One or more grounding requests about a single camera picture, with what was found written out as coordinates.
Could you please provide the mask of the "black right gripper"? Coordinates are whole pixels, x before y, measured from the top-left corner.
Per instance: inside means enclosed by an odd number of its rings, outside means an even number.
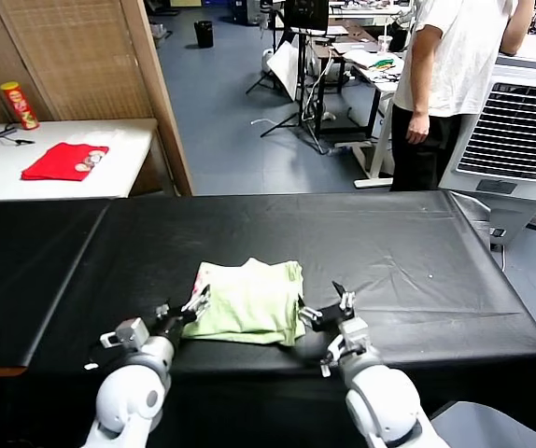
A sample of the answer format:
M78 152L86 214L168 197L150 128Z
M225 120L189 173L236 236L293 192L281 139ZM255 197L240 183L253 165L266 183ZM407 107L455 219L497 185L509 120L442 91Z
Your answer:
M342 322L355 317L355 293L335 281L332 281L332 285L340 298L339 305L316 310L307 306L301 295L298 296L298 316L303 322L313 322L313 329L336 329Z

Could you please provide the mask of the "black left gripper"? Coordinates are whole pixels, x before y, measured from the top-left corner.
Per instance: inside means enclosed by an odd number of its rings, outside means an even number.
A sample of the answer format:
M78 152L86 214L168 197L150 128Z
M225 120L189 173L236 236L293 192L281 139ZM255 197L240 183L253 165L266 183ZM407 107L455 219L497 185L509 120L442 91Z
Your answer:
M179 338L186 325L198 320L209 307L210 285L196 292L182 307L163 304L156 308L156 320L150 334L164 338Z

